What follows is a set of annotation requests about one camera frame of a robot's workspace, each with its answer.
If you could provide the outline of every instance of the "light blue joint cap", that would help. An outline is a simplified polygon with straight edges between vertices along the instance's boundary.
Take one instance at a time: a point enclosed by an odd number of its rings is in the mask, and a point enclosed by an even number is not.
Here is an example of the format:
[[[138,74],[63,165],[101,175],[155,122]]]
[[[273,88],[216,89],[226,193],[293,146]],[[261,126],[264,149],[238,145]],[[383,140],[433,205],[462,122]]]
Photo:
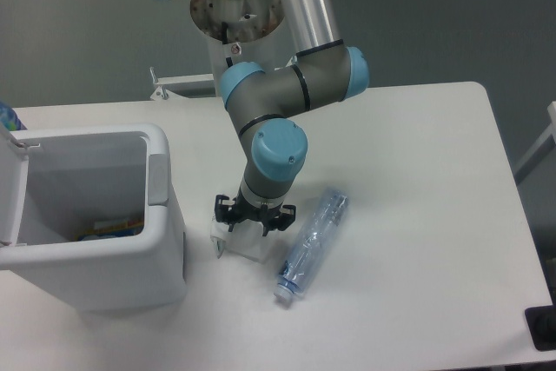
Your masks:
[[[257,63],[238,63],[232,65],[224,71],[220,79],[220,94],[224,101],[224,107],[228,108],[228,100],[234,93],[234,89],[239,86],[243,80],[254,73],[263,73],[264,70]]]
[[[351,59],[351,74],[349,76],[349,86],[347,87],[344,100],[357,96],[365,91],[370,81],[367,60],[365,60],[361,50],[355,47],[347,47],[347,52]]]
[[[271,119],[253,137],[251,156],[261,173],[275,182],[291,182],[307,155],[305,132],[288,119]]]

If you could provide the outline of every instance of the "white trash bin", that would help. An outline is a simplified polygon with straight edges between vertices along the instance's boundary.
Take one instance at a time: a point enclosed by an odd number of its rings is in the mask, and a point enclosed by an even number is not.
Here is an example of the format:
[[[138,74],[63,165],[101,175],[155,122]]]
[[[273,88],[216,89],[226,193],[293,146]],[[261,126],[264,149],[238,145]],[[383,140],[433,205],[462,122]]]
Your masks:
[[[95,222],[143,216],[138,235],[76,240]],[[182,299],[185,225],[164,132],[0,123],[0,242],[0,269],[78,310]]]

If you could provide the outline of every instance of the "trash bin lid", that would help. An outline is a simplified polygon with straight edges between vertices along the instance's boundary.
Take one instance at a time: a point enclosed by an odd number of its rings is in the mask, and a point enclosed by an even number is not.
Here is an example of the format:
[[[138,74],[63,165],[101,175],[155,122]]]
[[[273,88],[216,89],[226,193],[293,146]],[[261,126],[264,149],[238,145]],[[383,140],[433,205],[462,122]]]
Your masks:
[[[17,242],[28,167],[27,147],[0,123],[0,247]]]

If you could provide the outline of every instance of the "clear plastic bottle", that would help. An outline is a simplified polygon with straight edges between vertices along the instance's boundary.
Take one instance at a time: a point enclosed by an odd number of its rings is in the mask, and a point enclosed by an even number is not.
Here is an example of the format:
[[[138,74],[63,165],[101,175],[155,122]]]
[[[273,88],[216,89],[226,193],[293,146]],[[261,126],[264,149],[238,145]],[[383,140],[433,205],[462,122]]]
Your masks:
[[[307,289],[337,235],[348,202],[348,197],[339,190],[325,190],[313,216],[301,227],[278,275],[275,296],[280,303],[289,306],[294,294],[300,295]]]

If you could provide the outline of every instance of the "white table surface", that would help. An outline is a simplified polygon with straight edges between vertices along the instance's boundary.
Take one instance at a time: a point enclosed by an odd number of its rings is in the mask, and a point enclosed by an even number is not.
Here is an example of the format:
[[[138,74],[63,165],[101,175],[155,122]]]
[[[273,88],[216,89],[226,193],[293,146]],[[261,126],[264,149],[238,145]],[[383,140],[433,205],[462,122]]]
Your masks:
[[[525,308],[550,304],[486,92],[476,83],[369,89],[295,120],[308,159],[298,221],[266,264],[224,254],[209,224],[245,158],[219,99],[18,109],[30,129],[153,122],[167,133],[187,223],[189,292],[161,308],[79,314],[0,273],[0,369],[424,370],[543,361]],[[351,212],[305,298],[275,274],[318,195]]]

